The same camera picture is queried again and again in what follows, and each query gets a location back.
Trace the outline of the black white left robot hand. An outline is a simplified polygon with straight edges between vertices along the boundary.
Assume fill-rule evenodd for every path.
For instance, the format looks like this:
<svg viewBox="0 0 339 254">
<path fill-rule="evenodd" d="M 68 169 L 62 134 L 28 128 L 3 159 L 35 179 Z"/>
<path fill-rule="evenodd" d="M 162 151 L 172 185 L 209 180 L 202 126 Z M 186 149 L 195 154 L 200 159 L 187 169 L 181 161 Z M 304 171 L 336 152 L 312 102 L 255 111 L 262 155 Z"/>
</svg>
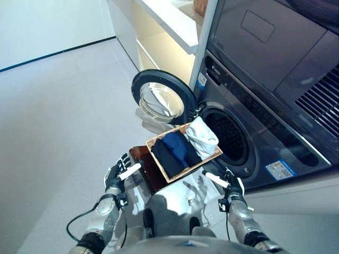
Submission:
<svg viewBox="0 0 339 254">
<path fill-rule="evenodd" d="M 125 191 L 124 181 L 139 170 L 144 165 L 141 160 L 132 165 L 129 156 L 124 153 L 115 163 L 110 167 L 104 176 L 105 191 L 117 188 L 121 193 Z"/>
</svg>

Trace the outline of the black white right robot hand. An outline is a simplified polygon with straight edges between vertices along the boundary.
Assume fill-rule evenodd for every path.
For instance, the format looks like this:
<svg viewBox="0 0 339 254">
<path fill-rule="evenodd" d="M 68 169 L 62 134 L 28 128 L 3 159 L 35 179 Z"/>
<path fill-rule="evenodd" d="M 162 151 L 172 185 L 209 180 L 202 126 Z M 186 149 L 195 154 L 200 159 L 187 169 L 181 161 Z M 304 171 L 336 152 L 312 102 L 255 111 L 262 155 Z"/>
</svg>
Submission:
<svg viewBox="0 0 339 254">
<path fill-rule="evenodd" d="M 226 169 L 226 173 L 223 176 L 217 176 L 206 170 L 202 171 L 202 174 L 213 181 L 215 184 L 221 186 L 225 190 L 226 196 L 234 194 L 239 197 L 244 197 L 245 189 L 244 185 L 239 177 L 236 177 L 230 169 Z"/>
</svg>

